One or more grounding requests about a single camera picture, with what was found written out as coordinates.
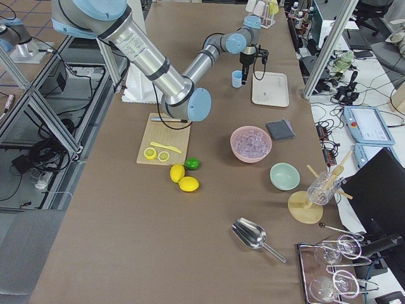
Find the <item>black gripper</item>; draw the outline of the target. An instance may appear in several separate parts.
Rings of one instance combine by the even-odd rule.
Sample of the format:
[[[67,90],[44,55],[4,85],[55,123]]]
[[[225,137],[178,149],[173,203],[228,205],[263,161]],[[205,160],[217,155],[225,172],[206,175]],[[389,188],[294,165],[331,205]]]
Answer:
[[[254,63],[256,57],[256,46],[248,46],[240,52],[239,61],[242,64],[242,80],[244,86],[247,83],[249,75],[249,67]]]

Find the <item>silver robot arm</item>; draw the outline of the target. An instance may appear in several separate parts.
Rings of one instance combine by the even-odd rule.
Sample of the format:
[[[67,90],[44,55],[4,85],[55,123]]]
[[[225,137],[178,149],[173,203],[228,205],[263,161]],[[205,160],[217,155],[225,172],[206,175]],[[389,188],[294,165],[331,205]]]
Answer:
[[[240,56],[242,81],[246,81],[261,28],[258,16],[245,17],[237,31],[207,38],[186,71],[178,73],[134,22],[126,1],[52,1],[51,9],[55,31],[112,43],[162,92],[163,111],[190,122],[200,122],[209,115],[211,96],[196,83],[221,53]]]

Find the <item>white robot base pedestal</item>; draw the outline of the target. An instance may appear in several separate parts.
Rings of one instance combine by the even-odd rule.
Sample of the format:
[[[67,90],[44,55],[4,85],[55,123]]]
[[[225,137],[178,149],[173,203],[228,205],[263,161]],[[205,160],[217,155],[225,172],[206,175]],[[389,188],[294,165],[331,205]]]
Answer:
[[[156,102],[152,82],[133,63],[128,69],[121,100],[124,103],[151,104]]]

